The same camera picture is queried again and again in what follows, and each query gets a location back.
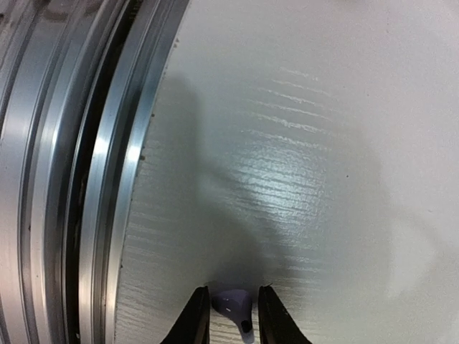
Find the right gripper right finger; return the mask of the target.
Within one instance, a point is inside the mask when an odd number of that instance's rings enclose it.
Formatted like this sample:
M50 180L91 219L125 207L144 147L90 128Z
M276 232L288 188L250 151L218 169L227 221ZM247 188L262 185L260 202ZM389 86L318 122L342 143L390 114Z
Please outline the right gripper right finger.
M259 288L257 308L262 344L311 344L271 286Z

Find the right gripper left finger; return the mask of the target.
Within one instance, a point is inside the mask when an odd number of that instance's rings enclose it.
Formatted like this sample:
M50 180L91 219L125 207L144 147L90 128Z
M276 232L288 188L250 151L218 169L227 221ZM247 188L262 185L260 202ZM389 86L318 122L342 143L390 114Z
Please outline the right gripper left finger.
M209 343L209 288L195 289L161 344Z

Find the purple earbud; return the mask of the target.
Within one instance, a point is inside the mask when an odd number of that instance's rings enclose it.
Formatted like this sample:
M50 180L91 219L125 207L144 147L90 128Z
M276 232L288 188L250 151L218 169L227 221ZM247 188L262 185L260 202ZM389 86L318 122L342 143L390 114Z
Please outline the purple earbud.
M254 343L252 296L247 290L224 290L211 297L213 309L231 320L240 332L243 343Z

